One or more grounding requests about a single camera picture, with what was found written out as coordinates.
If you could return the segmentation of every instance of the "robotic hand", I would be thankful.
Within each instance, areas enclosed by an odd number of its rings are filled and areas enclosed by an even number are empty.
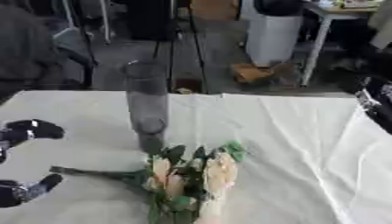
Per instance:
[[[0,164],[7,159],[8,150],[34,138],[60,139],[64,130],[50,122],[26,120],[7,123],[0,130]],[[24,185],[15,180],[0,180],[0,207],[17,207],[30,200],[49,193],[62,181],[58,174],[52,174],[35,185]]]

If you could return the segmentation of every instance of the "white tablecloth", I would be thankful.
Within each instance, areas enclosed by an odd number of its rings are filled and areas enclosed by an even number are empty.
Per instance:
[[[392,223],[392,137],[355,99],[171,95],[170,144],[248,152],[224,221],[243,224]],[[0,108],[2,122],[38,118],[63,140],[12,150],[0,179],[36,181],[51,165],[135,170],[145,155],[130,129],[125,93],[25,92]],[[70,177],[47,196],[0,209],[0,224],[147,223],[148,206],[124,185]]]

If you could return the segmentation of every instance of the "clear glass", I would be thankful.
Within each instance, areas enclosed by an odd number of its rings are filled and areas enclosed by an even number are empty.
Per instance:
[[[165,146],[168,93],[165,68],[155,61],[134,61],[122,68],[133,130],[140,148],[157,154]]]

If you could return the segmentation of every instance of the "cardboard box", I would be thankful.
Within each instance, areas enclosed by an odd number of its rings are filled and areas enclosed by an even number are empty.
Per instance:
[[[282,74],[292,73],[294,65],[290,62],[275,62],[268,67],[257,67],[251,63],[231,65],[235,79],[240,83],[253,83],[258,80],[270,80]]]
[[[208,20],[234,20],[237,7],[233,0],[192,0],[194,15]]]

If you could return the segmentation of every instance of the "gray floor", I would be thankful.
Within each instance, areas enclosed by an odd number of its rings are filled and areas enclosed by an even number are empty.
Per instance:
[[[300,73],[292,73],[283,77],[284,81],[275,81],[268,86],[255,85],[253,87],[240,86],[233,79],[229,66],[236,62],[248,62],[247,54],[239,47],[246,40],[246,22],[220,22],[198,19],[199,39],[202,54],[206,62],[206,83],[209,94],[252,94],[252,95],[316,95],[348,97],[335,86],[326,85],[315,79],[307,87],[297,87],[295,84]],[[193,35],[189,31],[187,22],[181,25],[182,39],[176,43],[175,77],[200,78],[201,72],[197,54],[193,43]],[[120,67],[130,61],[152,57],[154,43],[136,42],[119,35],[113,38],[110,45],[104,45],[99,37],[95,40],[94,53],[99,66],[94,74],[94,89],[104,91],[123,91],[124,75]],[[168,64],[168,44],[164,44],[159,51],[158,61],[162,65]]]

